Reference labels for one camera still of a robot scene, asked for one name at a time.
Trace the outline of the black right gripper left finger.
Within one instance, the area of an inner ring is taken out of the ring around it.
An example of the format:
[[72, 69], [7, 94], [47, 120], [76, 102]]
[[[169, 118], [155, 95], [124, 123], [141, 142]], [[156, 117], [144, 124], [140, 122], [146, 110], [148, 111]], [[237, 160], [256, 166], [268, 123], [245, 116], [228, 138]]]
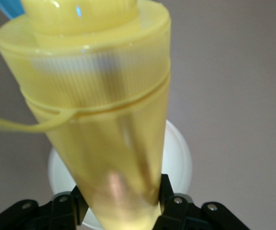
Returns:
[[0, 213], [0, 230], [75, 230], [89, 209], [78, 187], [54, 195], [45, 205], [26, 199]]

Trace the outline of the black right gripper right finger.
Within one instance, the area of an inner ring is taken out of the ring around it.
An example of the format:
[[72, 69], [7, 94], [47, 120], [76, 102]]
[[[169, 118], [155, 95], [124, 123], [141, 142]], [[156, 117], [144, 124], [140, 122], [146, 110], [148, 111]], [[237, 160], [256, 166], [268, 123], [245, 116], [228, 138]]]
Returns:
[[159, 193], [161, 214], [154, 230], [247, 230], [229, 209], [218, 202], [206, 202], [197, 207], [192, 198], [174, 193], [169, 176], [161, 175]]

